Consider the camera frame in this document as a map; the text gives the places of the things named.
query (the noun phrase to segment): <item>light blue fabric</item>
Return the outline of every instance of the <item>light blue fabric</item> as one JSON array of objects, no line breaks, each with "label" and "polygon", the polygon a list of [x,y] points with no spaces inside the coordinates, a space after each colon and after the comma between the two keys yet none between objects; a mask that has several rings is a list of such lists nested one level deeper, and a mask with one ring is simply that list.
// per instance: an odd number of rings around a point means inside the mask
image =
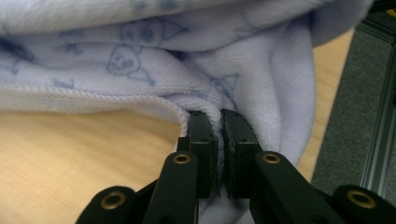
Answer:
[{"label": "light blue fabric", "polygon": [[[315,114],[312,48],[371,0],[11,1],[0,5],[0,109],[133,109],[177,121],[220,110],[296,164]],[[220,146],[219,171],[223,157]],[[201,223],[250,223],[246,201],[200,203]]]}]

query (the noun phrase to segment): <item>wooden surface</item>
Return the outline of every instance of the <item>wooden surface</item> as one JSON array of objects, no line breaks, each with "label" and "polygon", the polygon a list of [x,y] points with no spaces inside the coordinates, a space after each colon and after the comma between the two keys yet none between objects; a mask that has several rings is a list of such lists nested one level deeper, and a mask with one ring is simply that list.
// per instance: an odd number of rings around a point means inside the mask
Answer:
[{"label": "wooden surface", "polygon": [[[310,178],[351,33],[315,50],[318,113],[299,164]],[[74,223],[98,191],[158,177],[178,125],[133,112],[0,113],[0,223]]]},{"label": "wooden surface", "polygon": [[297,169],[307,180],[311,180],[317,163],[319,149],[332,112],[332,103],[337,93],[352,36],[353,30],[326,45],[314,49],[317,76],[317,112],[311,139],[297,165]]}]

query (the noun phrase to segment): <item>printed cartoon pattern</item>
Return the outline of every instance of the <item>printed cartoon pattern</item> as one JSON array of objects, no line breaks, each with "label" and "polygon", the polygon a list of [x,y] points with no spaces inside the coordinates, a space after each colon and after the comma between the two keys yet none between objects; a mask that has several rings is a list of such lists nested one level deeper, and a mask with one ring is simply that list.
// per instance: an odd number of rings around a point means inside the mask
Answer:
[{"label": "printed cartoon pattern", "polygon": [[210,78],[210,84],[233,101],[233,90],[236,87],[238,79],[239,74],[228,75],[221,78],[212,77]]},{"label": "printed cartoon pattern", "polygon": [[241,13],[241,22],[243,25],[234,29],[238,38],[254,34],[261,29],[260,27],[257,27],[253,24],[253,22],[248,18],[248,14],[246,12]]},{"label": "printed cartoon pattern", "polygon": [[192,87],[192,88],[190,89],[189,94],[192,95],[192,96],[199,97],[199,98],[201,98],[201,99],[205,99],[205,100],[207,100],[208,97],[209,97],[208,94],[207,94],[206,92],[203,92],[203,91],[200,90],[200,88],[198,88],[198,87]]},{"label": "printed cartoon pattern", "polygon": [[116,77],[128,77],[147,82],[150,86],[155,84],[155,80],[150,77],[149,72],[141,67],[139,53],[129,45],[119,45],[111,52],[110,60],[107,64],[107,71]]},{"label": "printed cartoon pattern", "polygon": [[172,21],[148,19],[124,23],[120,27],[120,38],[128,44],[159,47],[163,41],[188,31]]},{"label": "printed cartoon pattern", "polygon": [[0,39],[0,70],[6,70],[16,76],[19,73],[19,62],[31,62],[35,56],[21,46]]},{"label": "printed cartoon pattern", "polygon": [[70,30],[70,31],[62,31],[59,33],[59,37],[66,44],[65,52],[68,54],[72,54],[73,56],[79,56],[84,53],[84,48],[76,43],[85,38],[84,30]]},{"label": "printed cartoon pattern", "polygon": [[55,87],[60,87],[60,88],[64,88],[64,89],[69,89],[69,90],[75,90],[76,89],[75,88],[75,82],[74,82],[73,78],[71,78],[68,81],[61,81],[58,78],[53,78],[52,79],[52,84]]}]

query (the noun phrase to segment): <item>white cloth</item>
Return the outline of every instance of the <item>white cloth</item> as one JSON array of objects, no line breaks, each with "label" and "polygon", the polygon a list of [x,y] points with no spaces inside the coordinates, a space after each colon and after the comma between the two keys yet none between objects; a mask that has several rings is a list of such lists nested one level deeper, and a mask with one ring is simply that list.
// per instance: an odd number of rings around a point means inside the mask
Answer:
[{"label": "white cloth", "polygon": [[[128,108],[179,122],[181,135],[187,111],[200,110],[220,139],[219,111],[234,109],[264,149],[296,164],[315,114],[312,48],[371,3],[3,0],[0,109]],[[251,220],[246,202],[224,200],[202,201],[201,222]]]}]

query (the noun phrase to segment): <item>gray mat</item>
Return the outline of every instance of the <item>gray mat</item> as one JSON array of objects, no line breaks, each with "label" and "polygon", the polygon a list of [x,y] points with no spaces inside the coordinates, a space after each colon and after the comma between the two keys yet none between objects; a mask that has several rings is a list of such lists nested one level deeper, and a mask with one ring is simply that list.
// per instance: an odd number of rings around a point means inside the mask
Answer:
[{"label": "gray mat", "polygon": [[[338,186],[361,183],[390,53],[389,41],[356,30],[313,175],[315,188],[332,194]],[[395,163],[387,195],[394,204]]]}]

